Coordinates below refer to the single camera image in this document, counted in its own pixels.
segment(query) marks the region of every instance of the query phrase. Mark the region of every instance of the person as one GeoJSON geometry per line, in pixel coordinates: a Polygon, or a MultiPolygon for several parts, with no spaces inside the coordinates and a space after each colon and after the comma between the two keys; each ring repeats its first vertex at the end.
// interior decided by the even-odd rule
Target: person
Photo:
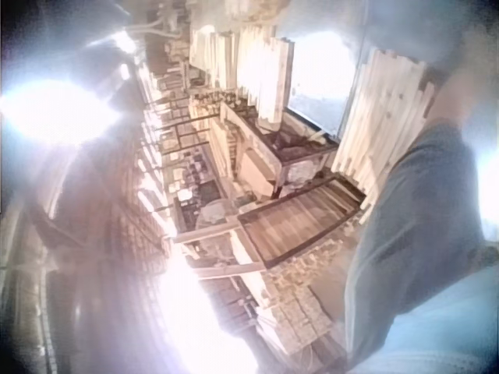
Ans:
{"type": "Polygon", "coordinates": [[[483,247],[478,179],[461,134],[492,51],[483,30],[465,35],[462,65],[365,227],[345,289],[350,373],[475,373],[497,364],[499,266],[474,266],[483,247]]]}

